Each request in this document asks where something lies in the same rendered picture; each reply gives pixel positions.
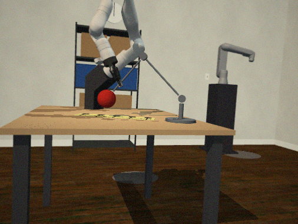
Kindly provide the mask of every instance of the table leg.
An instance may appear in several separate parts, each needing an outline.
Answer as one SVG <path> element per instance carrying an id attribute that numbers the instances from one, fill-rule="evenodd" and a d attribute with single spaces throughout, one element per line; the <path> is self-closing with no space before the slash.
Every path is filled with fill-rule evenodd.
<path id="1" fill-rule="evenodd" d="M 218 219 L 218 204 L 220 194 L 220 173 L 223 144 L 214 141 L 207 151 L 204 183 L 204 202 L 202 224 L 216 224 Z"/>
<path id="2" fill-rule="evenodd" d="M 29 223 L 31 136 L 14 135 L 12 224 Z"/>
<path id="3" fill-rule="evenodd" d="M 144 192 L 144 196 L 146 199 L 149 199 L 151 197 L 151 190 L 152 190 L 153 149 L 154 149 L 154 136 L 147 136 L 146 165 L 145 165 L 145 192 Z"/>
<path id="4" fill-rule="evenodd" d="M 43 206 L 49 206 L 51 203 L 52 138 L 53 136 L 45 136 Z"/>

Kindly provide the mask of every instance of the black pedestal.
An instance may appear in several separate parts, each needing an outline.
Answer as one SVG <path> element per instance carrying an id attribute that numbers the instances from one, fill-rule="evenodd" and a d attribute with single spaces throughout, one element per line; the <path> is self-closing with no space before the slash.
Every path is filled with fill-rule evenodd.
<path id="1" fill-rule="evenodd" d="M 234 129 L 236 112 L 237 85 L 209 84 L 206 122 Z M 237 154 L 233 151 L 233 137 L 225 136 L 223 154 Z M 205 150 L 213 143 L 214 136 L 206 136 Z"/>
<path id="2" fill-rule="evenodd" d="M 85 109 L 100 110 L 103 109 L 97 101 L 97 95 L 102 90 L 107 90 L 116 80 L 108 77 L 104 73 L 104 66 L 96 66 L 85 79 Z"/>

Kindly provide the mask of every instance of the clock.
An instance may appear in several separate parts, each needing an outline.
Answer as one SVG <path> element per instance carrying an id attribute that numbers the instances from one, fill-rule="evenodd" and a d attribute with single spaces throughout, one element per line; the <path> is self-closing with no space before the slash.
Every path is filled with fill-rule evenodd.
<path id="1" fill-rule="evenodd" d="M 112 13 L 108 19 L 109 22 L 112 22 L 113 24 L 116 24 L 122 20 L 122 7 L 118 3 L 113 1 L 113 9 Z"/>

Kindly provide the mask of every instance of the lamp base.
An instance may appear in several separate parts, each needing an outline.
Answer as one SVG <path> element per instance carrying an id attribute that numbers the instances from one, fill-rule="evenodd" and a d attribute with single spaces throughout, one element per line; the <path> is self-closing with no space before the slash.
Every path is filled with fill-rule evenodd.
<path id="1" fill-rule="evenodd" d="M 184 117 L 182 119 L 179 119 L 178 117 L 166 117 L 165 121 L 172 122 L 172 123 L 182 123 L 182 124 L 194 124 L 197 122 L 195 119 L 184 118 Z"/>

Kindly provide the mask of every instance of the tabletop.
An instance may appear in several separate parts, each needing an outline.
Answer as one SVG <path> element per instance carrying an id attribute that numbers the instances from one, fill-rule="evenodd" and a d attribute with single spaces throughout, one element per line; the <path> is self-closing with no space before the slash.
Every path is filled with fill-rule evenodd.
<path id="1" fill-rule="evenodd" d="M 204 135 L 233 136 L 236 131 L 198 121 L 170 123 L 176 114 L 157 109 L 40 106 L 0 128 L 9 135 Z"/>

